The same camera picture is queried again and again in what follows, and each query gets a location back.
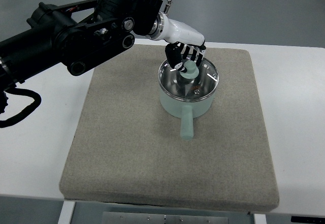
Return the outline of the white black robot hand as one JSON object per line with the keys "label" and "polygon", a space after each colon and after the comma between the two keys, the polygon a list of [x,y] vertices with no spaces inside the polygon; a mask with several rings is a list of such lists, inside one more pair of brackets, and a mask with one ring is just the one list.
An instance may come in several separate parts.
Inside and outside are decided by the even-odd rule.
{"label": "white black robot hand", "polygon": [[170,67],[187,73],[188,69],[183,60],[187,58],[190,49],[193,50],[191,60],[198,67],[206,51],[204,36],[189,25],[170,19],[166,15],[162,16],[161,22],[163,26],[158,39],[168,42],[165,53]]}

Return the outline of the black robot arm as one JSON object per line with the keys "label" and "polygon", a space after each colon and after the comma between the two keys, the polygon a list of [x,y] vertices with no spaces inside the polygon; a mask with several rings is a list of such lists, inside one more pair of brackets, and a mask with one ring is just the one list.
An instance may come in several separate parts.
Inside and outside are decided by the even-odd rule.
{"label": "black robot arm", "polygon": [[79,76],[130,49],[152,30],[163,0],[40,3],[30,29],[1,42],[1,90],[58,64]]}

